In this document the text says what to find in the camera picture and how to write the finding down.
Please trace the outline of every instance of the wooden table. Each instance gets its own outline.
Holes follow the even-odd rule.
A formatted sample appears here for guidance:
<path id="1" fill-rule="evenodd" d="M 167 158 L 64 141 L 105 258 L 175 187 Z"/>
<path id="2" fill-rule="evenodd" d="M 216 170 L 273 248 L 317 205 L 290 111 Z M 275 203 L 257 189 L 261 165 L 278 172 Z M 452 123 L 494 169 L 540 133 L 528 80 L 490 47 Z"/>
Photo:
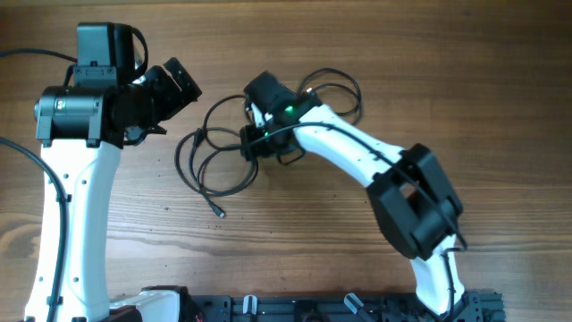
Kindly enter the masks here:
<path id="1" fill-rule="evenodd" d="M 215 101 L 263 70 L 295 87 L 331 66 L 362 87 L 360 129 L 403 147 L 423 142 L 438 155 L 465 205 L 470 251 L 458 269 L 466 287 L 502 292 L 509 321 L 569 321 L 571 10 L 563 1 L 4 8 L 0 50 L 74 55 L 79 21 L 120 21 L 141 29 L 150 63 L 178 57 L 204 92 L 164 123 L 167 136 L 122 153 L 107 232 L 112 299 L 155 284 L 193 294 L 414 291 L 410 265 L 380 234 L 364 190 L 320 157 L 288 167 L 262 160 L 252 187 L 217 200 L 224 220 L 174 171 L 175 145 Z M 0 135 L 39 152 L 34 102 L 61 83 L 66 66 L 38 55 L 0 59 Z M 350 106 L 334 91 L 324 100 Z M 210 123 L 238 130 L 240 102 Z M 1 150 L 0 318 L 15 320 L 37 264 L 42 173 Z M 206 180 L 228 187 L 246 169 L 229 153 Z"/>

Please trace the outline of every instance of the end effector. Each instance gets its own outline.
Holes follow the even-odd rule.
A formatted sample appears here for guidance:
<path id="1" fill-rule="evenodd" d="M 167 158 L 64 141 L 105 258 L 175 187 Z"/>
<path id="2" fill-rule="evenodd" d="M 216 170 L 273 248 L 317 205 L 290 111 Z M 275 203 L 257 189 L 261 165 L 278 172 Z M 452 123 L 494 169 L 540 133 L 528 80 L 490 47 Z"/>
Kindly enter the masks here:
<path id="1" fill-rule="evenodd" d="M 145 50 L 137 67 L 133 36 Z M 84 139 L 88 147 L 103 140 L 122 148 L 148 134 L 166 134 L 158 124 L 197 101 L 202 91 L 176 58 L 164 68 L 147 70 L 147 62 L 139 30 L 111 22 L 80 23 L 78 63 L 69 69 L 74 86 L 67 86 L 68 79 L 44 91 L 34 111 L 37 139 L 46 147 L 54 139 Z"/>

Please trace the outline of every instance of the black mount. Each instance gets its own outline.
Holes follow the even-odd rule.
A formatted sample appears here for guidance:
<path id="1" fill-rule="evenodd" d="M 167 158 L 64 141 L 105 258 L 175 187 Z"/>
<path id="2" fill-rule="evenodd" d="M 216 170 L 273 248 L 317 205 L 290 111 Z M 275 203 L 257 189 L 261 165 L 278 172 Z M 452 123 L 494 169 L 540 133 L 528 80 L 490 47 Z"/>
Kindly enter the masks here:
<path id="1" fill-rule="evenodd" d="M 272 297 L 257 299 L 256 314 L 243 313 L 243 298 L 195 296 L 192 300 L 208 322 L 437 322 L 441 321 L 414 293 L 360 297 L 362 314 L 353 313 L 344 297 Z M 504 322 L 502 295 L 466 292 L 450 322 Z"/>
<path id="2" fill-rule="evenodd" d="M 294 92 L 280 83 L 270 72 L 262 72 L 253 79 L 244 93 L 247 95 L 247 105 L 254 103 L 262 115 L 269 114 L 272 118 L 265 121 L 264 127 L 255 124 L 247 125 L 240 129 L 240 143 L 246 146 L 249 142 L 260 139 L 278 131 L 286 126 L 299 123 L 299 118 L 315 106 L 320 106 L 322 101 L 315 92 L 304 93 L 296 96 Z M 300 155 L 289 161 L 283 161 L 282 157 L 299 149 Z M 289 165 L 300 160 L 306 151 L 296 141 L 291 131 L 274 135 L 269 140 L 255 145 L 251 150 L 241 150 L 241 155 L 252 160 L 257 157 L 276 157 L 281 165 Z"/>
<path id="3" fill-rule="evenodd" d="M 441 212 L 457 225 L 463 205 L 429 148 L 416 144 L 402 151 L 396 166 L 415 180 Z M 403 194 L 406 183 L 400 174 L 390 169 L 374 176 L 367 194 L 377 224 L 391 246 L 406 258 L 427 260 L 435 246 L 453 232 L 419 191 L 409 196 Z"/>
<path id="4" fill-rule="evenodd" d="M 176 58 L 164 64 L 172 76 L 160 66 L 147 71 L 147 43 L 139 30 L 105 22 L 80 23 L 77 31 L 78 63 L 70 69 L 75 86 L 67 86 L 66 78 L 63 86 L 48 87 L 34 108 L 36 137 L 45 147 L 54 139 L 84 139 L 90 148 L 101 141 L 137 145 L 148 134 L 166 134 L 158 124 L 202 94 Z M 133 36 L 145 50 L 139 67 Z"/>

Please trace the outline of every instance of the black plastic housing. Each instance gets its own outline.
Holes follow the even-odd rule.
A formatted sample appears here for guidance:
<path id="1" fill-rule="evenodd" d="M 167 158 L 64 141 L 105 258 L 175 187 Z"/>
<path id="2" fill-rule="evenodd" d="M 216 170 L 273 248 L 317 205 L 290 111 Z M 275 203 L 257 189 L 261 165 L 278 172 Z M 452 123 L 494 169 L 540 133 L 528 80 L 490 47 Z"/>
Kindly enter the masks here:
<path id="1" fill-rule="evenodd" d="M 416 144 L 401 152 L 396 166 L 408 174 L 429 195 L 442 214 L 457 225 L 463 206 L 457 193 L 429 148 Z M 367 187 L 377 224 L 387 241 L 401 255 L 423 260 L 433 255 L 433 249 L 447 235 L 453 234 L 434 206 L 419 191 L 404 196 L 406 184 L 394 169 L 376 174 Z"/>

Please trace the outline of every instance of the black joint housing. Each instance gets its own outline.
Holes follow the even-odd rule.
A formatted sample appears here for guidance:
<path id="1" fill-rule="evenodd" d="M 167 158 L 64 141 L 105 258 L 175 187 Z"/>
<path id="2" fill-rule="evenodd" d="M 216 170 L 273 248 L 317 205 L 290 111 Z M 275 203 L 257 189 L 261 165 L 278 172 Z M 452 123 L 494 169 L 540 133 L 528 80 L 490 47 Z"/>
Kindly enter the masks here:
<path id="1" fill-rule="evenodd" d="M 132 27 L 111 22 L 78 25 L 76 86 L 108 87 L 137 78 Z"/>
<path id="2" fill-rule="evenodd" d="M 254 103 L 262 115 L 274 114 L 284 109 L 296 98 L 296 94 L 281 84 L 270 72 L 263 72 L 253 79 L 244 93 Z"/>
<path id="3" fill-rule="evenodd" d="M 401 152 L 396 166 L 417 182 L 443 215 L 457 226 L 463 206 L 437 158 L 427 147 L 416 144 Z M 387 241 L 403 256 L 429 259 L 433 249 L 453 231 L 419 191 L 404 196 L 407 181 L 395 170 L 376 174 L 367 187 L 375 218 Z"/>

